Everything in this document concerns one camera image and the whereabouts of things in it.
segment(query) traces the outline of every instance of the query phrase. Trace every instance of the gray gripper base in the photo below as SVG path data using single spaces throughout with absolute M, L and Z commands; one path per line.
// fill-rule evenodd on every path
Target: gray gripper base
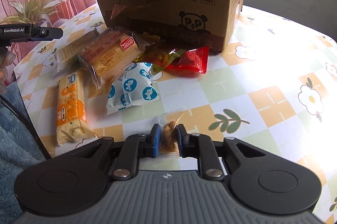
M 114 182 L 94 206 L 64 217 L 25 212 L 13 224 L 318 224 L 304 212 L 267 216 L 247 209 L 220 182 L 196 171 L 139 171 L 136 178 Z

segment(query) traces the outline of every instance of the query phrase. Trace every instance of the blue fuzzy blanket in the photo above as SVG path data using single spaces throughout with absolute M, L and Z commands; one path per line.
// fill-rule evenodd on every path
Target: blue fuzzy blanket
M 7 87 L 4 97 L 28 117 L 15 82 Z M 13 191 L 18 174 L 43 160 L 44 156 L 27 128 L 0 104 L 0 224 L 11 223 L 22 213 Z

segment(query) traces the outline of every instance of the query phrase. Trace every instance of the human hand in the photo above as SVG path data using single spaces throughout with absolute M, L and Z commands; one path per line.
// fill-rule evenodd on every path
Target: human hand
M 15 60 L 16 55 L 9 52 L 6 47 L 0 47 L 0 94 L 6 93 L 6 85 L 3 83 L 8 77 L 6 66 Z

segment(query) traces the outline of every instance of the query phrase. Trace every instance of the red snack bag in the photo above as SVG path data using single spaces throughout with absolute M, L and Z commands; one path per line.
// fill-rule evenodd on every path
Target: red snack bag
M 167 69 L 191 70 L 201 74 L 207 71 L 209 47 L 188 50 L 169 64 Z

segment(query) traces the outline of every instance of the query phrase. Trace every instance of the blue gripper pad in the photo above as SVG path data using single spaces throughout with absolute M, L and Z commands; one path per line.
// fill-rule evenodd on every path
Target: blue gripper pad
M 160 125 L 155 124 L 150 132 L 150 135 L 153 136 L 153 155 L 157 157 L 159 154 L 159 144 L 160 144 Z

